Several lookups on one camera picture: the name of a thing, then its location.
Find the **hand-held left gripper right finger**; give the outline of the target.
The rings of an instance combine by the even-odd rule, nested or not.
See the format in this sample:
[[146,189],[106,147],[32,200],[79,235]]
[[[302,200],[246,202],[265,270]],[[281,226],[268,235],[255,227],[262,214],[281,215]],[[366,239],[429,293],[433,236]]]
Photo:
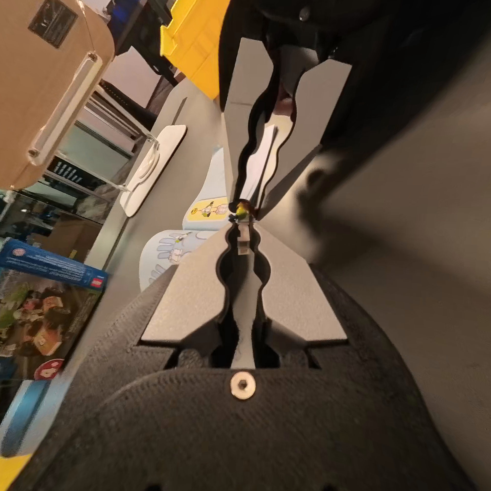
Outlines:
[[261,281],[256,321],[272,350],[303,350],[347,341],[310,265],[260,225],[251,227],[254,273]]

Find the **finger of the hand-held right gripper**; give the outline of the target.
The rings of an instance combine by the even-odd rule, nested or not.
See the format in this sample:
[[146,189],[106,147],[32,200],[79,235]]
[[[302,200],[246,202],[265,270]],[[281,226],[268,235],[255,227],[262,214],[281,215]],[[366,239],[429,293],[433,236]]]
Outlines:
[[242,37],[223,113],[229,205],[238,204],[247,179],[249,157],[262,139],[265,117],[261,104],[273,71],[273,62],[263,42]]
[[293,98],[295,120],[275,155],[275,169],[267,181],[256,219],[263,219],[281,201],[321,148],[352,65],[323,62],[304,72]]

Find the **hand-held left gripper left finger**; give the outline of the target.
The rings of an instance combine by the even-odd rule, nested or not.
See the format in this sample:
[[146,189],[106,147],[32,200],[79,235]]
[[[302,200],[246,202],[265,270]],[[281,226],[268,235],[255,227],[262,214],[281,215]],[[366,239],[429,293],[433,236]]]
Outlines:
[[214,351],[221,344],[219,324],[229,306],[228,288],[219,268],[230,252],[234,224],[212,234],[182,231],[160,241],[159,258],[169,268],[159,278],[165,290],[140,341],[197,351]]

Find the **yellow plastic bin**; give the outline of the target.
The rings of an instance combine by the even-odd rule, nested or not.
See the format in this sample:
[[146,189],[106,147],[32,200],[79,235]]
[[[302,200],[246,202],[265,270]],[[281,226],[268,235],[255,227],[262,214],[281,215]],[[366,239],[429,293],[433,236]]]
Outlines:
[[32,454],[15,457],[1,457],[1,490],[8,490],[31,457]]
[[210,100],[219,95],[218,47],[230,1],[175,1],[160,28],[160,55]]

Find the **lego instruction booklet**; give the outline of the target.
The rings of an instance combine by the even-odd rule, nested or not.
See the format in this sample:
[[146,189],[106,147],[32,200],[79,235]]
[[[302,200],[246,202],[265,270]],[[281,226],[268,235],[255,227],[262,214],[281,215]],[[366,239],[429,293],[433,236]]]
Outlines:
[[[252,202],[262,189],[267,176],[278,126],[269,125],[256,150],[247,162],[246,181],[240,198]],[[227,222],[228,198],[225,189],[224,149],[216,150],[211,158],[204,184],[189,206],[179,230],[163,230],[145,244],[139,260],[139,289],[144,291],[171,266],[178,266],[184,258],[198,249]]]

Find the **blue lego box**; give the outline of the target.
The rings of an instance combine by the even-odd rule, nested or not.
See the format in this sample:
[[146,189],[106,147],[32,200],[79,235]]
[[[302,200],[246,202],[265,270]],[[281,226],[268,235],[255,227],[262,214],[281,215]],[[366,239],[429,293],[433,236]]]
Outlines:
[[106,272],[13,238],[1,240],[1,456],[22,441],[107,285]]

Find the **person's right forearm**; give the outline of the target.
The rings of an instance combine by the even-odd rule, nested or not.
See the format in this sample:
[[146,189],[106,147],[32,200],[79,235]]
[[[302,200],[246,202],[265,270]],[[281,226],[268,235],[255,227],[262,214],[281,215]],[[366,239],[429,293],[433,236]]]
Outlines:
[[325,149],[379,149],[439,96],[490,31],[490,1],[405,1],[344,120],[323,138]]

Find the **person's right hand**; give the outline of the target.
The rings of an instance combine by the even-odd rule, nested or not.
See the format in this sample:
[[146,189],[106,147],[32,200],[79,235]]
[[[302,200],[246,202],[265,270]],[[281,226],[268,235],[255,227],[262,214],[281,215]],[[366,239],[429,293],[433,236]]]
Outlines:
[[286,116],[288,118],[292,117],[293,98],[282,84],[279,86],[278,97],[273,112],[276,115]]

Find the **white low cabinet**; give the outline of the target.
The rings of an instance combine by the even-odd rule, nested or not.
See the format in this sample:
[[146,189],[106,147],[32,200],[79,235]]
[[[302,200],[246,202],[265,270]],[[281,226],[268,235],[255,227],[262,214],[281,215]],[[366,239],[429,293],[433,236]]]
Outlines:
[[114,58],[102,76],[132,101],[147,108],[161,76],[147,64],[140,53],[131,46]]

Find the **pile of cardboard boxes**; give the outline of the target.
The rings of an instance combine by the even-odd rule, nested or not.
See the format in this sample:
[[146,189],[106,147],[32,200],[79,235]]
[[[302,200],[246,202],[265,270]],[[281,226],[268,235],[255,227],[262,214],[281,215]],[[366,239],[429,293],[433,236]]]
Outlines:
[[101,224],[89,219],[62,216],[48,236],[32,233],[28,240],[48,252],[83,263],[101,228]]

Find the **black tool cabinet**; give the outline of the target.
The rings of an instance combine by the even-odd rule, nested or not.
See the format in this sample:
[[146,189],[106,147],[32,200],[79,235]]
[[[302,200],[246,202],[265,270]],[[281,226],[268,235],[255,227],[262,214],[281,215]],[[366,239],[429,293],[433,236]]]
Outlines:
[[43,177],[50,187],[76,199],[88,196],[84,190],[94,192],[105,184],[102,180],[59,156],[53,157]]

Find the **wooden book stand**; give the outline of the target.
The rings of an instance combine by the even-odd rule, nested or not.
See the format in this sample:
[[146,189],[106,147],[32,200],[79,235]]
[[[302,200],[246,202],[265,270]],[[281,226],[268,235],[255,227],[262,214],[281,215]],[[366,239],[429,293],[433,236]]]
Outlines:
[[185,125],[148,131],[101,85],[114,58],[102,18],[82,1],[1,1],[1,190],[33,185],[93,95],[128,118],[150,142],[120,204],[134,216],[184,139]]

